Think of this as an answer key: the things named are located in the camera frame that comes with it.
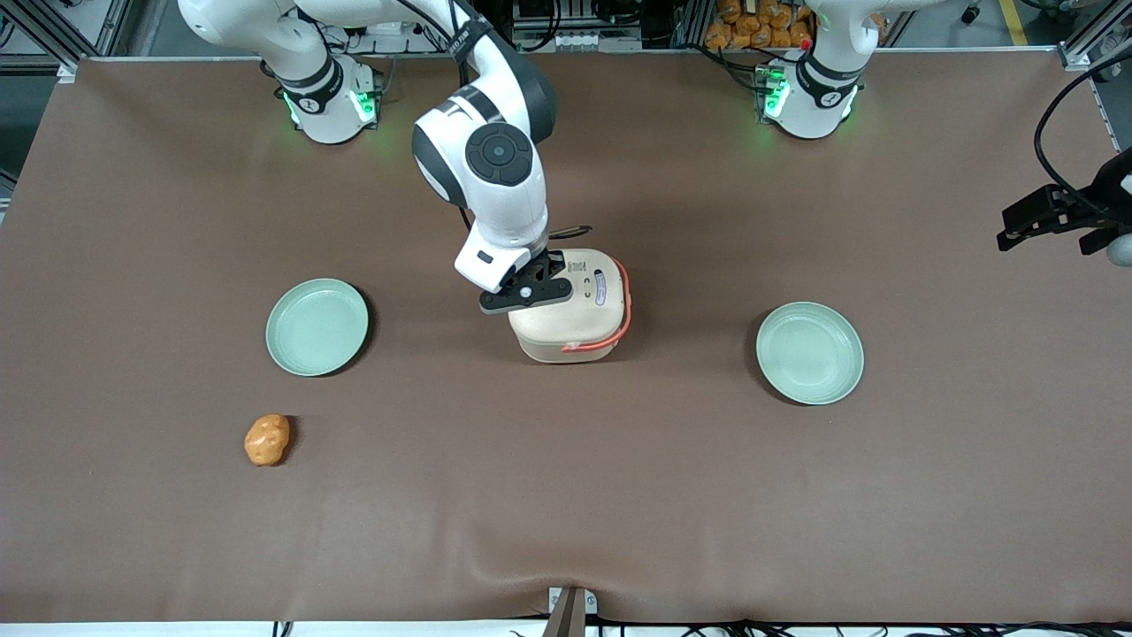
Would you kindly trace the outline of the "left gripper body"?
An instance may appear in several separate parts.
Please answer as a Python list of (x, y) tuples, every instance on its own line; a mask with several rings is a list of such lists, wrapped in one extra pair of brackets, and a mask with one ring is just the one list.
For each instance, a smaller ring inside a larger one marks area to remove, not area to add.
[(1112, 265), (1131, 266), (1131, 149), (1121, 150), (1098, 169), (1084, 189), (1086, 198), (1104, 210), (1091, 233), (1081, 238), (1081, 253), (1103, 250)]

